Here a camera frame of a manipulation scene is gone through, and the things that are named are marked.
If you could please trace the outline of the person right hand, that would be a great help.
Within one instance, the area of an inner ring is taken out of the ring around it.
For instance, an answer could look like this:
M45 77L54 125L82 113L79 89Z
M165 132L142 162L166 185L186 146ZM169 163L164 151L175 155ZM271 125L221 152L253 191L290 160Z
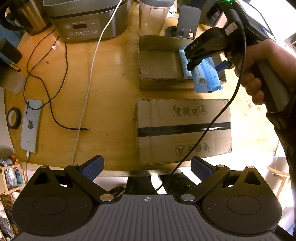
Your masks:
M261 80L250 68L255 62L266 60L271 68L284 81L289 92L295 91L295 56L271 39L248 46L246 49L245 67L239 64L235 74L241 77L241 85L256 105L263 104L264 92L261 90Z

